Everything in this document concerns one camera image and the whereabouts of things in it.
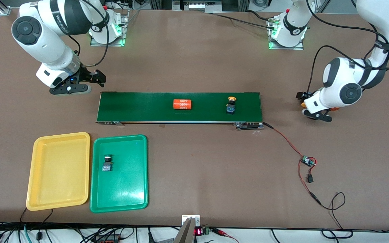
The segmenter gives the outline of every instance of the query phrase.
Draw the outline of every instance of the brown table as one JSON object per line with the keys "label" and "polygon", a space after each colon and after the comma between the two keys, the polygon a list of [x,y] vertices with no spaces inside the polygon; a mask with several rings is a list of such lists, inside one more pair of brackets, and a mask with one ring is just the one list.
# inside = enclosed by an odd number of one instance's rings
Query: brown table
{"label": "brown table", "polygon": [[[145,134],[149,141],[149,205],[139,211],[93,214],[89,203],[60,208],[53,222],[178,225],[200,214],[214,226],[336,227],[329,212],[304,190],[298,155],[271,129],[235,131],[226,125],[96,124],[101,91],[261,92],[264,120],[303,153],[318,159],[310,189],[328,204],[335,192],[347,203],[336,212],[345,228],[389,229],[389,72],[361,101],[332,113],[333,122],[301,115],[295,99],[307,88],[317,49],[333,45],[363,57],[374,35],[326,26],[314,19],[304,51],[269,50],[265,29],[200,12],[142,11],[124,48],[109,48],[99,69],[105,88],[54,97],[35,76],[40,63],[11,37],[17,11],[0,17],[0,220],[18,221],[25,208],[32,145],[38,137],[85,131],[99,137]],[[232,17],[262,23],[248,13]],[[322,15],[342,25],[369,27],[357,15]],[[94,63],[104,48],[88,46],[81,60]],[[76,46],[65,39],[73,49]],[[312,89],[337,57],[322,51]],[[302,174],[307,167],[303,166]],[[42,221],[49,211],[28,212]]]}

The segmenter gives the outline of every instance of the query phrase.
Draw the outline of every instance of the black round joint cap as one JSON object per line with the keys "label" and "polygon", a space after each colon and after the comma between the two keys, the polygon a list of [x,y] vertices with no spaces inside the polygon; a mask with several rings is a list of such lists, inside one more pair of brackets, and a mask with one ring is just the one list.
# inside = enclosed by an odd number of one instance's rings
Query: black round joint cap
{"label": "black round joint cap", "polygon": [[340,99],[343,103],[350,105],[358,101],[363,90],[356,83],[348,83],[340,90]]}
{"label": "black round joint cap", "polygon": [[37,43],[42,27],[36,18],[23,16],[14,21],[11,32],[17,41],[30,46]]}

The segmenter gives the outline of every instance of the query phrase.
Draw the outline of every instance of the teal cable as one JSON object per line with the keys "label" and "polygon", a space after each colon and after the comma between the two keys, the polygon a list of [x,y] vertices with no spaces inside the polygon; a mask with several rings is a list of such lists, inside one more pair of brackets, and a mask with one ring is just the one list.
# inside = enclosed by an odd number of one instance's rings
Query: teal cable
{"label": "teal cable", "polygon": [[23,226],[23,232],[25,232],[25,236],[28,242],[32,243],[31,238],[29,238],[28,231],[26,230],[26,224]]}

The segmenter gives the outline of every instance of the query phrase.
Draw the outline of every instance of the yellow tray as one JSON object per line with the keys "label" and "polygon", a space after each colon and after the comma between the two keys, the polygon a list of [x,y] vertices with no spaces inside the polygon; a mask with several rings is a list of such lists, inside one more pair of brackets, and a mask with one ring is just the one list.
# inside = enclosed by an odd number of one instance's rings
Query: yellow tray
{"label": "yellow tray", "polygon": [[32,150],[26,207],[30,211],[81,205],[89,191],[89,134],[39,137]]}

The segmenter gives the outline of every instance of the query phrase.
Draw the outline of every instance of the orange battery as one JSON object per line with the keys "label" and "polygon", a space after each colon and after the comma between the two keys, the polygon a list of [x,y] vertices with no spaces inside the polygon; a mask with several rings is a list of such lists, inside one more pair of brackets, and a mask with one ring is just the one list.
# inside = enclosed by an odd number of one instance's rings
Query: orange battery
{"label": "orange battery", "polygon": [[173,100],[173,109],[191,110],[191,100]]}

